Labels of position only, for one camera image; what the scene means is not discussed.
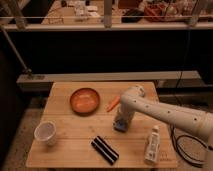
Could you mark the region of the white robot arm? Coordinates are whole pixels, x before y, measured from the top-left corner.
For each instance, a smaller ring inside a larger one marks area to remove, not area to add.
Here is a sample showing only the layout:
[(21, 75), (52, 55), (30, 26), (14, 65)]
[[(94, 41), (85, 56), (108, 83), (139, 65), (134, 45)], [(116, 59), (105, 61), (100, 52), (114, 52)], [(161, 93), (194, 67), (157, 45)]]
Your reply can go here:
[(132, 86), (121, 94), (120, 106), (113, 123), (114, 128), (126, 132), (135, 112), (173, 125), (206, 142), (207, 150), (202, 171), (213, 171), (212, 113), (149, 100), (140, 85)]

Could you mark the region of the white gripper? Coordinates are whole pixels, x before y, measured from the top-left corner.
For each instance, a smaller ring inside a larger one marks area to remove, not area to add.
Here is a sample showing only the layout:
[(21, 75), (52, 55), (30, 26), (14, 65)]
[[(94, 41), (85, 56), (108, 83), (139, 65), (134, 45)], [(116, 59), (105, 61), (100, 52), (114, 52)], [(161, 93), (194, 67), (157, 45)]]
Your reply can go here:
[(117, 115), (115, 116), (115, 121), (123, 121), (127, 124), (130, 124), (134, 114), (135, 114), (135, 110), (133, 108), (130, 108), (127, 105), (121, 104), (117, 109)]

